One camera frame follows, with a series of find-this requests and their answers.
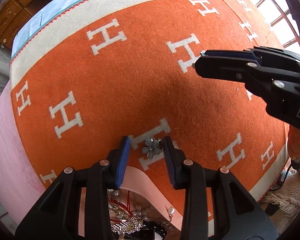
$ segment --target silver pendant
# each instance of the silver pendant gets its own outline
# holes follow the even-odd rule
[[[143,228],[143,221],[137,220],[134,217],[127,220],[120,220],[120,223],[114,223],[111,225],[112,231],[119,235],[132,234],[140,231],[141,228]]]

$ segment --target blue flower charm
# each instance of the blue flower charm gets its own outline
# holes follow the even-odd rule
[[[146,154],[148,159],[152,159],[154,155],[159,155],[162,151],[162,147],[160,146],[159,140],[153,140],[151,138],[147,138],[145,140],[146,146],[142,148],[142,153]]]

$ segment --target pink cloth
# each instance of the pink cloth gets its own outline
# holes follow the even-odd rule
[[[0,96],[0,201],[19,224],[44,191],[19,137],[8,82]]]

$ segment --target orange rug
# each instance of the orange rug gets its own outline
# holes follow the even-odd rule
[[[243,84],[191,67],[201,50],[255,45],[282,47],[250,0],[84,0],[11,63],[14,115],[34,170],[48,187],[127,135],[128,165],[182,214],[184,192],[172,189],[163,154],[141,152],[145,138],[169,135],[203,167],[228,166],[258,200],[285,164],[285,124]]]

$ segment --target red zigzag trim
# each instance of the red zigzag trim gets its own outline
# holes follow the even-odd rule
[[[80,1],[79,3],[76,3],[74,4],[73,6],[71,6],[70,8],[68,8],[67,10],[63,11],[62,13],[60,13],[59,15],[57,15],[56,17],[54,17],[53,19],[50,20],[50,22],[48,22],[44,27],[42,27],[35,35],[33,35],[31,37],[31,39],[29,39],[25,45],[22,46],[21,50],[18,51],[18,53],[13,57],[13,59],[11,60],[10,62],[10,67],[11,67],[11,64],[12,62],[15,60],[15,58],[19,55],[19,53],[24,49],[25,46],[28,45],[28,43],[38,34],[40,33],[45,27],[47,27],[50,23],[52,23],[55,19],[57,19],[58,17],[60,17],[61,15],[65,14],[67,11],[70,11],[72,8],[74,8],[75,6],[78,6],[79,4],[81,3],[84,3],[85,1],[87,0],[82,0]]]

